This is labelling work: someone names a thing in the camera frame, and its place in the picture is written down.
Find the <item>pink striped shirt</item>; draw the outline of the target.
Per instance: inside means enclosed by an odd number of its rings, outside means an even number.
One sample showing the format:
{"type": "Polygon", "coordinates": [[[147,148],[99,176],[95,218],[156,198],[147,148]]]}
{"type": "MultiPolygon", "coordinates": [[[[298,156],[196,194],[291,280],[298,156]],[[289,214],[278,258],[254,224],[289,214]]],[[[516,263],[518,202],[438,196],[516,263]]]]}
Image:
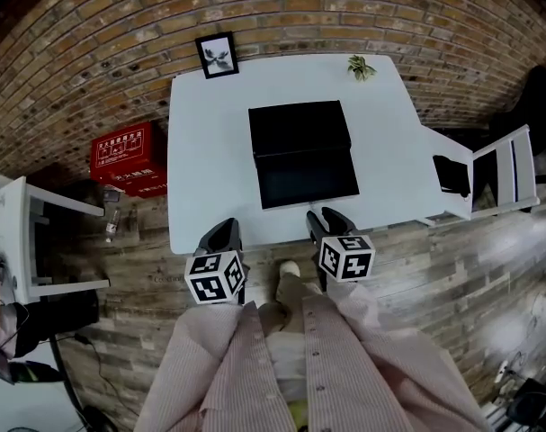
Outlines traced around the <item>pink striped shirt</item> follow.
{"type": "MultiPolygon", "coordinates": [[[[242,306],[211,378],[180,378],[166,353],[134,432],[297,432],[276,382],[257,308],[242,306]]],[[[335,303],[302,303],[308,432],[491,432],[449,353],[426,342],[371,355],[335,303]]]]}

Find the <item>white side desk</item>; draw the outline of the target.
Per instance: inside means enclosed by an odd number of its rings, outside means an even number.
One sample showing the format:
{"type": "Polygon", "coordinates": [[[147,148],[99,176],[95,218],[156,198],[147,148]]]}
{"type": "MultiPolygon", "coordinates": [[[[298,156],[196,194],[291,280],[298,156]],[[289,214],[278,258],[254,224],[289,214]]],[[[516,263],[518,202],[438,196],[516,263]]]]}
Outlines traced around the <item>white side desk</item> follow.
{"type": "Polygon", "coordinates": [[[81,283],[42,284],[33,271],[34,237],[31,226],[45,219],[31,211],[31,202],[42,202],[102,217],[104,210],[85,202],[28,184],[24,176],[0,188],[0,256],[8,277],[0,296],[7,302],[27,304],[41,298],[98,290],[111,286],[108,279],[81,283]]]}

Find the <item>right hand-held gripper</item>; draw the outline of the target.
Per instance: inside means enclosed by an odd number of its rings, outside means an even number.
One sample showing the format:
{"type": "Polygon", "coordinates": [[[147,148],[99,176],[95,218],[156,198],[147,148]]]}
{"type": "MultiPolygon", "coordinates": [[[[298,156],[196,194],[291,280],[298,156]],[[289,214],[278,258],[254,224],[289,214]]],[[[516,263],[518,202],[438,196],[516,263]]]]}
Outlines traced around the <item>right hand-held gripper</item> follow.
{"type": "Polygon", "coordinates": [[[313,261],[318,270],[320,289],[327,283],[368,280],[375,259],[375,247],[368,235],[352,235],[355,224],[340,211],[323,207],[322,216],[331,236],[322,238],[322,222],[312,210],[307,211],[306,223],[310,239],[317,248],[313,261]]]}

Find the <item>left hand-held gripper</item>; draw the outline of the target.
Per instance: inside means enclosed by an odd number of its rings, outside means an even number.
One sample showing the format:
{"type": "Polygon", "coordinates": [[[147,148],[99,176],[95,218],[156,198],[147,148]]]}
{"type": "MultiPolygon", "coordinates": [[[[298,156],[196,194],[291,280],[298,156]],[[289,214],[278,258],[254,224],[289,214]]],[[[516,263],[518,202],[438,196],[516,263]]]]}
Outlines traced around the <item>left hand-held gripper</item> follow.
{"type": "Polygon", "coordinates": [[[186,261],[184,279],[195,302],[233,301],[246,280],[237,252],[242,249],[238,220],[228,218],[215,225],[201,237],[198,248],[213,254],[192,256],[186,261]]]}

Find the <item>clear plastic bottle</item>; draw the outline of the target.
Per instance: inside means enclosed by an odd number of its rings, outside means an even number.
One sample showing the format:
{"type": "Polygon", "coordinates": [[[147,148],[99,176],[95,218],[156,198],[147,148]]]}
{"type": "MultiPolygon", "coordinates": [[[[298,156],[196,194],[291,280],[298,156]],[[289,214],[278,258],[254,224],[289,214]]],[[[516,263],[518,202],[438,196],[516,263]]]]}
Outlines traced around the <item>clear plastic bottle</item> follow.
{"type": "Polygon", "coordinates": [[[112,240],[115,238],[117,229],[120,224],[120,218],[121,218],[121,209],[116,208],[113,215],[107,222],[107,225],[105,228],[105,241],[107,243],[111,243],[112,240]]]}

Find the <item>person's right forearm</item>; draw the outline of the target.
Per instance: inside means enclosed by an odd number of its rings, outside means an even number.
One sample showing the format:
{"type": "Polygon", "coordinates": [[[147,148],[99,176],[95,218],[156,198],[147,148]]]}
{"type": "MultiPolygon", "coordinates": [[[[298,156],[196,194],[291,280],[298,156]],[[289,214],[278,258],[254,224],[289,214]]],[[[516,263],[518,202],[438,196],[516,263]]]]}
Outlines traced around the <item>person's right forearm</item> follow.
{"type": "Polygon", "coordinates": [[[327,296],[371,355],[401,356],[426,342],[417,329],[382,311],[376,298],[361,284],[330,281],[327,296]]]}

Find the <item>dark green chair seat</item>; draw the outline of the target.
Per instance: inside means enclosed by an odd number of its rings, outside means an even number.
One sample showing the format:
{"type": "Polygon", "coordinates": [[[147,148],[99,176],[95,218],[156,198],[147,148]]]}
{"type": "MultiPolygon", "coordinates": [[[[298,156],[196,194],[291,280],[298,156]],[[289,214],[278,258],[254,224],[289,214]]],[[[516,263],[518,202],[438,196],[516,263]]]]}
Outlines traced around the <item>dark green chair seat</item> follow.
{"type": "Polygon", "coordinates": [[[61,383],[62,373],[48,364],[34,361],[10,362],[12,383],[61,383]]]}

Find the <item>white table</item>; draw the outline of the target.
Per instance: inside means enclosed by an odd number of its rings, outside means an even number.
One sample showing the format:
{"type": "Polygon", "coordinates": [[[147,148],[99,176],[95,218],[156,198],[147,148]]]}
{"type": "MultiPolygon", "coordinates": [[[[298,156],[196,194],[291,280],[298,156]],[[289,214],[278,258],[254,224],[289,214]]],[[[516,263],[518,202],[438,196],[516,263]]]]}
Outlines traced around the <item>white table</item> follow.
{"type": "Polygon", "coordinates": [[[391,58],[369,55],[375,69],[359,82],[345,54],[244,61],[236,75],[175,77],[168,126],[170,248],[192,253],[214,225],[235,218],[245,247],[306,239],[305,203],[261,206],[249,130],[252,108],[337,100],[352,140],[360,192],[333,199],[358,228],[435,216],[442,210],[432,151],[391,58]]]}

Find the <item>person's left forearm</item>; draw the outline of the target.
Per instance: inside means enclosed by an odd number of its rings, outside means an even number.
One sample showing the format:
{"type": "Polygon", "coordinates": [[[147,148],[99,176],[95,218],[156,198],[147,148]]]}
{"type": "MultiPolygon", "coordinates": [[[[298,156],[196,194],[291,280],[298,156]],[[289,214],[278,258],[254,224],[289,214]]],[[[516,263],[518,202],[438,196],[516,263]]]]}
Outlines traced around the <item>person's left forearm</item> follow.
{"type": "Polygon", "coordinates": [[[239,305],[213,304],[190,309],[179,318],[167,354],[180,378],[199,381],[214,376],[243,311],[239,305]]]}

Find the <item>black office chair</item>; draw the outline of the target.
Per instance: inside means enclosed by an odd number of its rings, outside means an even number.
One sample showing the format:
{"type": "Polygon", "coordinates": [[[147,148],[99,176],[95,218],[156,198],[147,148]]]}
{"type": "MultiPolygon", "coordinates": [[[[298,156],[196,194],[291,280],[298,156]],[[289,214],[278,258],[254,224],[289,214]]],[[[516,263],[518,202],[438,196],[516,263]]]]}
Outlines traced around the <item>black office chair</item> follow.
{"type": "Polygon", "coordinates": [[[534,157],[546,153],[546,68],[534,67],[509,112],[496,113],[488,125],[489,137],[500,139],[527,125],[534,157]]]}

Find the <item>white undershirt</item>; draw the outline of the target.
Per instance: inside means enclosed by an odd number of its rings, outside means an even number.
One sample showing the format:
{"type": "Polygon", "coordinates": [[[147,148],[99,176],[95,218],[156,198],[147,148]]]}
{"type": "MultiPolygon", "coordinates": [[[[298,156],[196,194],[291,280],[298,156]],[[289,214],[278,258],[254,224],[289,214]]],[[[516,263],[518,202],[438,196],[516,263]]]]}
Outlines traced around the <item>white undershirt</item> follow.
{"type": "Polygon", "coordinates": [[[304,335],[277,331],[265,343],[283,398],[287,402],[305,401],[308,392],[304,335]]]}

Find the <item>red fire equipment box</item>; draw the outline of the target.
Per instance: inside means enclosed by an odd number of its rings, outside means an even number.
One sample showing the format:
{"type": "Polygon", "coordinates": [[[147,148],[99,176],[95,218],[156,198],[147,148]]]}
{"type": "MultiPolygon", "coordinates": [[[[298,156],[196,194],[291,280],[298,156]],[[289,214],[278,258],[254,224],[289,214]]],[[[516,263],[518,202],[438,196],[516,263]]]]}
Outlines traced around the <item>red fire equipment box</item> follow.
{"type": "Polygon", "coordinates": [[[167,194],[167,136],[152,122],[142,122],[92,141],[91,179],[131,197],[167,194]]]}

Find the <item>black framed picture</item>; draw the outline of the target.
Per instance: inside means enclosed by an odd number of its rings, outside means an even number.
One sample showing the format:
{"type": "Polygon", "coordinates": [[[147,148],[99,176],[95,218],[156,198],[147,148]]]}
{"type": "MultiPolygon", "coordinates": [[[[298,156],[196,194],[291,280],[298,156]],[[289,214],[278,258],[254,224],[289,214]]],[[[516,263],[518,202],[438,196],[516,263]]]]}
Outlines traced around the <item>black framed picture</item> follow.
{"type": "Polygon", "coordinates": [[[206,79],[239,73],[232,31],[197,38],[195,45],[206,79]]]}

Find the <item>beige trousers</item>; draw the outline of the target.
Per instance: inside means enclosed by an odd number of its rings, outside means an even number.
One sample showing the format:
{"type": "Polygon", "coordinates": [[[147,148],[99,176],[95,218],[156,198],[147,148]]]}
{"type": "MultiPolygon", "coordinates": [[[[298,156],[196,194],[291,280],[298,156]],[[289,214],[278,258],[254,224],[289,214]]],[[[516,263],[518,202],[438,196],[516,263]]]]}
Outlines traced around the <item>beige trousers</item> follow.
{"type": "Polygon", "coordinates": [[[293,273],[280,276],[275,301],[258,309],[263,333],[266,337],[275,332],[303,333],[302,300],[308,289],[293,273]]]}

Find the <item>white wooden chair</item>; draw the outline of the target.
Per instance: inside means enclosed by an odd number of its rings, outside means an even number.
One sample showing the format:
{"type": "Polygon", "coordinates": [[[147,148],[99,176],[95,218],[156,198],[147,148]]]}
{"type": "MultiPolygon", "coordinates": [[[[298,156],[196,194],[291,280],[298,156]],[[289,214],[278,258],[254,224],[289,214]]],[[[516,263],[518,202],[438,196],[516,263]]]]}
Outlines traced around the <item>white wooden chair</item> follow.
{"type": "Polygon", "coordinates": [[[443,193],[440,186],[441,213],[453,216],[454,222],[496,216],[540,204],[527,125],[477,151],[472,151],[432,129],[426,128],[425,135],[431,146],[432,156],[446,156],[468,167],[471,193],[467,198],[462,198],[456,193],[443,193]],[[487,156],[496,160],[496,205],[475,211],[473,209],[474,164],[487,156]]]}

